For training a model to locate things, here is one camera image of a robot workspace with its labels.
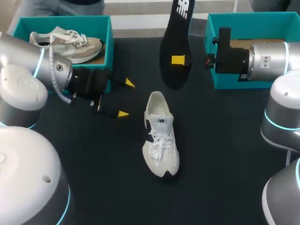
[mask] white shoelace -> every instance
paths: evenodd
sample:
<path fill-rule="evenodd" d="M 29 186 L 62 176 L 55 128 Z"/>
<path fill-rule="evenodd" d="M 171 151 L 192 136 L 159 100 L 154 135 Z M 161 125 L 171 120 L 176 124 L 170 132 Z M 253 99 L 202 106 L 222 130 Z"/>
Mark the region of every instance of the white shoelace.
<path fill-rule="evenodd" d="M 150 157 L 158 160 L 158 163 L 160 163 L 160 159 L 163 155 L 163 150 L 171 148 L 172 151 L 172 141 L 171 141 L 172 137 L 170 136 L 171 131 L 169 135 L 162 135 L 162 134 L 158 134 L 156 130 L 152 129 L 150 131 L 150 134 L 152 135 L 154 140 L 150 152 Z"/>
<path fill-rule="evenodd" d="M 77 47 L 81 47 L 82 45 L 85 45 L 88 42 L 84 34 L 79 35 L 79 33 L 74 30 L 67 30 L 66 34 L 70 35 L 70 38 L 76 38 L 73 41 L 66 41 L 67 44 L 77 43 Z"/>

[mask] black table surface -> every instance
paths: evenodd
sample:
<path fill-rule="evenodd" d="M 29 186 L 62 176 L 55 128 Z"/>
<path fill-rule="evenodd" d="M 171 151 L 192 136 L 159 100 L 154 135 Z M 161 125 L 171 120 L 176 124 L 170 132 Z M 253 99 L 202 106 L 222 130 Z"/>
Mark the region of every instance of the black table surface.
<path fill-rule="evenodd" d="M 286 157 L 260 133 L 270 90 L 214 90 L 202 37 L 190 38 L 188 82 L 170 90 L 160 76 L 160 42 L 115 39 L 114 75 L 127 76 L 136 88 L 117 88 L 107 98 L 129 117 L 94 115 L 87 101 L 68 106 L 51 95 L 34 127 L 58 151 L 76 224 L 267 225 L 263 187 Z M 142 154 L 144 111 L 155 90 L 175 118 L 180 170 L 174 180 L 155 177 Z"/>

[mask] yellow tag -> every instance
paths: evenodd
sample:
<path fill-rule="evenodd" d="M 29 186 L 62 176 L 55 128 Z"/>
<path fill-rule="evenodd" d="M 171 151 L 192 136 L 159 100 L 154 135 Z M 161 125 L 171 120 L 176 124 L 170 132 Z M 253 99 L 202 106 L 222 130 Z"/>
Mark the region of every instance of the yellow tag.
<path fill-rule="evenodd" d="M 128 78 L 126 78 L 125 84 L 128 85 L 128 86 L 130 86 L 130 87 L 135 88 L 134 84 L 131 83 L 131 81 Z"/>
<path fill-rule="evenodd" d="M 128 116 L 128 115 L 129 115 L 129 113 L 123 112 L 123 111 L 120 111 L 120 110 L 119 110 L 118 117 L 123 117 L 123 116 Z"/>
<path fill-rule="evenodd" d="M 184 65 L 185 55 L 172 55 L 172 64 Z"/>

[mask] shoe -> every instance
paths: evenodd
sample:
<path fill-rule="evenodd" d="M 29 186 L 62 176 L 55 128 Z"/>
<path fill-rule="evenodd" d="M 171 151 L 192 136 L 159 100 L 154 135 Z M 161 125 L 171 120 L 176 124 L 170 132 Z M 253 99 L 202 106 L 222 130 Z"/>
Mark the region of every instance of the shoe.
<path fill-rule="evenodd" d="M 56 27 L 48 34 L 30 34 L 30 43 L 49 48 L 53 46 L 53 51 L 72 61 L 73 64 L 83 63 L 98 55 L 103 48 L 103 41 L 95 37 L 79 35 L 74 30 L 64 30 Z"/>
<path fill-rule="evenodd" d="M 148 167 L 158 177 L 172 177 L 179 168 L 173 120 L 164 95 L 159 91 L 151 93 L 145 111 L 147 138 L 142 153 Z"/>

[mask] black insole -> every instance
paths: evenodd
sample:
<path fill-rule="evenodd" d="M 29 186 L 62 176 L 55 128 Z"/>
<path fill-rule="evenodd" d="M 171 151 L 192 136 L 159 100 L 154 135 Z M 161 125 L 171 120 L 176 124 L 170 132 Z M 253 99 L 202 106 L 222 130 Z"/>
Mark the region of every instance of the black insole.
<path fill-rule="evenodd" d="M 172 56 L 186 55 L 191 58 L 188 28 L 193 15 L 195 0 L 173 0 L 170 20 L 159 52 L 159 66 L 165 85 L 180 89 L 188 80 L 189 65 L 172 64 Z"/>

